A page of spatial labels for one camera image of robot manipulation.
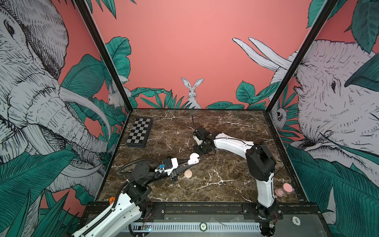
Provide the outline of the pink earbuds charging case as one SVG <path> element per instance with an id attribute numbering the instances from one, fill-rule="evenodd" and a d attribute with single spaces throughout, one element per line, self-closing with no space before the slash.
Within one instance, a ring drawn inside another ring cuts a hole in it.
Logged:
<path id="1" fill-rule="evenodd" d="M 184 172 L 184 177 L 185 177 L 185 178 L 190 179 L 190 178 L 192 178 L 192 176 L 193 176 L 193 173 L 192 173 L 191 170 L 186 170 L 186 171 Z"/>

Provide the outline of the white round charging case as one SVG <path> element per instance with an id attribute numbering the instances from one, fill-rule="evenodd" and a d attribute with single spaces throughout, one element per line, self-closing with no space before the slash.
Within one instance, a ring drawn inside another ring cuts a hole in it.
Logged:
<path id="1" fill-rule="evenodd" d="M 199 157 L 200 155 L 197 153 L 192 153 L 189 157 L 189 160 L 187 162 L 188 165 L 196 165 L 199 163 Z"/>

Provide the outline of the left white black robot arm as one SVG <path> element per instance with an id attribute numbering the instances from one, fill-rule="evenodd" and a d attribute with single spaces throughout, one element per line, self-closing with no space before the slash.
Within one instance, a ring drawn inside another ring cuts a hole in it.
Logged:
<path id="1" fill-rule="evenodd" d="M 115 237 L 126 226 L 153 214 L 152 202 L 148 195 L 152 191 L 149 184 L 169 177 L 177 177 L 199 163 L 198 158 L 182 160 L 166 159 L 155 169 L 149 165 L 149 159 L 135 162 L 136 166 L 130 178 L 121 185 L 115 200 L 91 222 L 72 234 L 73 237 Z"/>

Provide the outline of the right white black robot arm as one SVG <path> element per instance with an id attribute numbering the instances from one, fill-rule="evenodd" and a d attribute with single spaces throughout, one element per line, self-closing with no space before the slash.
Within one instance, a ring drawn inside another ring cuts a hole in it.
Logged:
<path id="1" fill-rule="evenodd" d="M 195 152 L 205 155 L 216 149 L 226 150 L 247 161 L 250 174 L 257 184 L 258 198 L 257 211 L 262 219 L 273 216 L 275 205 L 273 177 L 276 160 L 264 142 L 255 144 L 244 141 L 224 133 L 210 132 L 200 126 L 193 132 L 196 141 Z"/>

